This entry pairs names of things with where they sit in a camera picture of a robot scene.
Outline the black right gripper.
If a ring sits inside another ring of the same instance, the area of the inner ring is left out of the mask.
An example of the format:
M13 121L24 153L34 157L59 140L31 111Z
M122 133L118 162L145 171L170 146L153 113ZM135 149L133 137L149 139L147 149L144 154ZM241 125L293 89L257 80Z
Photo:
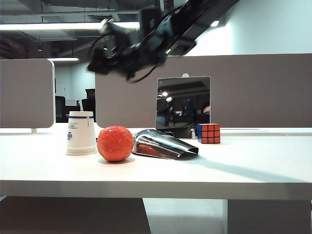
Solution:
M87 70L103 75L116 73L116 66L146 66L145 57L139 47L131 42L130 36L115 24L105 24L104 32L113 37L113 54L107 57L102 52L94 52Z

